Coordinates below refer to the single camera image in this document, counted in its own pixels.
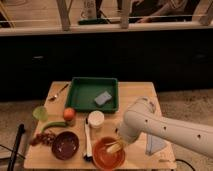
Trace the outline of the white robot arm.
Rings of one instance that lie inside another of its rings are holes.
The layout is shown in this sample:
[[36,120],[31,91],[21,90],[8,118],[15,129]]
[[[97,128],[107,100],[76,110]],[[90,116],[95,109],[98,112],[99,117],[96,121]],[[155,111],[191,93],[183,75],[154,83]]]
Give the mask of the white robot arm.
[[151,100],[138,98],[124,112],[118,135],[134,143],[144,132],[213,158],[213,126],[157,116],[155,111]]

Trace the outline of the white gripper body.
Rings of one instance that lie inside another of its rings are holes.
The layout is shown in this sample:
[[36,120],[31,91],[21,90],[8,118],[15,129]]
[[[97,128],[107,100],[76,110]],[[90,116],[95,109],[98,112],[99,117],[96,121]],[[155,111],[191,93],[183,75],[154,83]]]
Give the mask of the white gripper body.
[[140,133],[125,125],[119,125],[117,134],[128,144],[134,143],[140,136]]

